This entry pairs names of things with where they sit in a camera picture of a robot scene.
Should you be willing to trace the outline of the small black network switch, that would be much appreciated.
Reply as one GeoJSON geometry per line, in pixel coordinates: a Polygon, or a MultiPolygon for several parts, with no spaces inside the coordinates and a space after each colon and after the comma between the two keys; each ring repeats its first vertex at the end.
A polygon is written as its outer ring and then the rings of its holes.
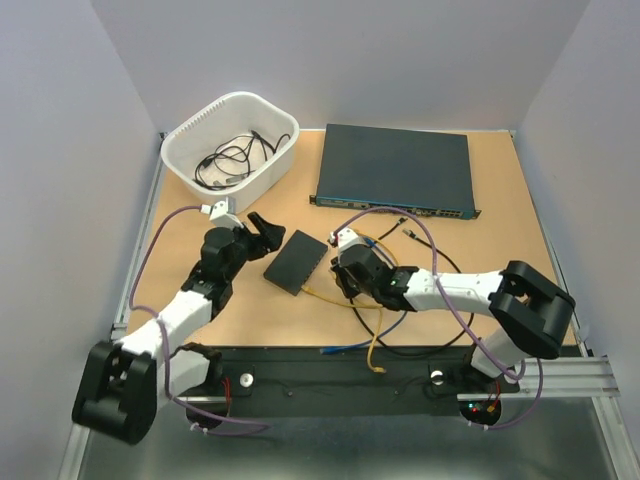
{"type": "Polygon", "coordinates": [[[297,296],[328,251],[328,246],[296,230],[265,270],[263,277],[297,296]]]}

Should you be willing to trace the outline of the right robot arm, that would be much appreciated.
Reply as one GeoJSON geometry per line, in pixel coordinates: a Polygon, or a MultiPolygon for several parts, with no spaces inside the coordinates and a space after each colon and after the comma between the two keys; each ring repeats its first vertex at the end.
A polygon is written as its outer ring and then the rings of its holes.
{"type": "Polygon", "coordinates": [[[472,390],[528,358],[557,359],[575,309],[573,297],[523,261],[501,271],[438,273],[391,267],[358,244],[341,250],[331,270],[348,299],[364,294],[392,311],[450,311],[475,344],[460,366],[472,390]]]}

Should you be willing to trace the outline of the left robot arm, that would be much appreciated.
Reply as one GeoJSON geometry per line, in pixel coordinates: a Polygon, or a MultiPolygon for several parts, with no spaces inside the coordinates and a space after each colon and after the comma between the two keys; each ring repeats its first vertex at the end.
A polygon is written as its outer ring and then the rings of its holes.
{"type": "Polygon", "coordinates": [[[188,338],[222,312],[246,263],[280,249],[286,229],[256,212],[243,223],[210,206],[203,210],[214,226],[174,298],[160,312],[145,307],[150,318],[133,333],[89,351],[71,412],[75,424],[135,445],[168,403],[190,411],[192,429],[204,434],[235,421],[220,351],[188,338]]]}

